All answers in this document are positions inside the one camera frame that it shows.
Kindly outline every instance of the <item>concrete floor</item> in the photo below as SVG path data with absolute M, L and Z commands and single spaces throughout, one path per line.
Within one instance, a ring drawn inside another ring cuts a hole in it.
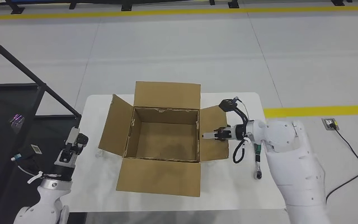
M 138 80 L 257 92 L 264 108 L 357 105 L 357 21 L 356 12 L 0 20 L 0 44 L 80 112 L 89 95 L 133 94 Z M 0 67 L 1 83 L 30 81 L 3 58 Z M 49 96 L 38 111 L 63 113 Z M 300 119 L 326 171 L 326 191 L 356 175 L 358 161 L 321 118 Z M 336 119 L 358 150 L 357 116 Z M 331 196 L 332 223 L 358 222 L 356 187 L 352 182 Z M 89 214 L 87 223 L 102 222 L 289 220 L 284 210 Z

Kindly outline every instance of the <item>open cardboard box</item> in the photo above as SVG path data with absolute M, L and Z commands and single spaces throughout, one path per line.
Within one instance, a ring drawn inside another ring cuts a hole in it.
M 134 105 L 113 95 L 99 148 L 123 157 L 116 190 L 200 196 L 200 162 L 228 158 L 228 142 L 202 134 L 227 125 L 200 109 L 200 85 L 136 82 Z

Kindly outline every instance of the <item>electrical outlet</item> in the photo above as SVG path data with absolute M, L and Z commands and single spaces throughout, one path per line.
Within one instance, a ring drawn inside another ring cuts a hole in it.
M 338 127 L 338 124 L 336 122 L 336 120 L 334 118 L 322 118 L 322 122 L 324 127 L 326 128 L 326 130 L 335 130 L 334 128 L 331 128 L 329 125 L 334 123 L 336 124 L 337 130 L 339 130 L 340 128 Z

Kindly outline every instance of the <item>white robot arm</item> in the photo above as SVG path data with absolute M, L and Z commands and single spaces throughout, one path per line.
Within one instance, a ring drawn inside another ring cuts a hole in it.
M 30 207 L 23 207 L 18 212 L 14 224 L 66 224 L 69 216 L 68 206 L 63 206 L 60 197 L 69 194 L 72 186 L 72 174 L 75 162 L 86 146 L 88 138 L 79 133 L 79 129 L 73 127 L 65 143 L 64 149 L 59 154 L 53 165 L 51 174 L 38 175 L 31 178 L 31 183 L 37 178 L 42 178 L 41 185 L 37 187 L 40 201 Z
M 224 111 L 242 113 L 235 99 L 223 102 L 220 107 Z M 203 137 L 221 141 L 236 139 L 241 143 L 248 138 L 252 143 L 261 144 L 270 173 L 284 197 L 291 224 L 330 224 L 325 209 L 324 175 L 301 122 L 264 123 L 243 119 L 243 124 L 221 127 L 204 133 Z

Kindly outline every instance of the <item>yellow stripe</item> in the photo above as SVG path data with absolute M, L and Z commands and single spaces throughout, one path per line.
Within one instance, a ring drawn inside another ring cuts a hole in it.
M 274 12 L 336 12 L 358 11 L 358 6 L 325 6 L 325 7 L 292 7 L 292 8 L 221 8 L 221 9 L 189 9 L 189 10 L 152 10 L 132 12 L 85 12 L 0 15 L 0 20 L 23 20 L 40 18 L 86 18 L 86 17 L 120 17 L 120 16 L 153 16 L 153 15 L 186 15 L 186 14 L 233 14 L 233 13 L 274 13 Z
M 307 108 L 266 108 L 266 118 L 285 118 L 287 116 L 338 116 L 358 115 L 358 106 L 319 106 Z

